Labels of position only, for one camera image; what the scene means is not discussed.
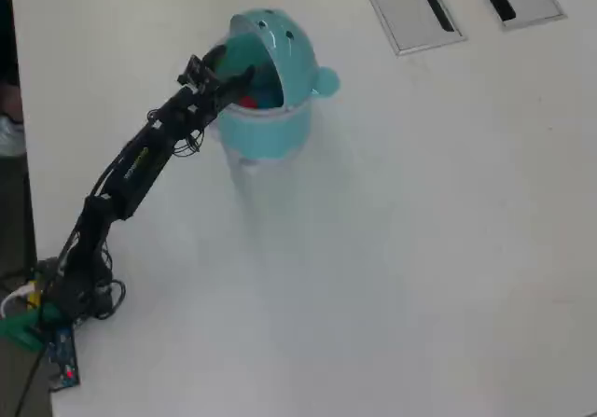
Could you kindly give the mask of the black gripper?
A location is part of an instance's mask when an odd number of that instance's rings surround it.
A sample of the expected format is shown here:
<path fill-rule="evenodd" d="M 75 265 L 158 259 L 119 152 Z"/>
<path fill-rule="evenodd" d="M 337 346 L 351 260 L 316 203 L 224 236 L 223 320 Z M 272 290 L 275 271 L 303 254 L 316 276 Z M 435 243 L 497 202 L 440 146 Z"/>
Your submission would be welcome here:
<path fill-rule="evenodd" d="M 224 44 L 211 48 L 204 55 L 206 67 L 217 67 L 227 52 Z M 256 68 L 249 65 L 239 75 L 222 81 L 220 86 L 211 90 L 199 90 L 190 85 L 190 97 L 187 101 L 188 124 L 210 124 L 222 110 L 230 104 L 238 103 L 249 91 Z"/>

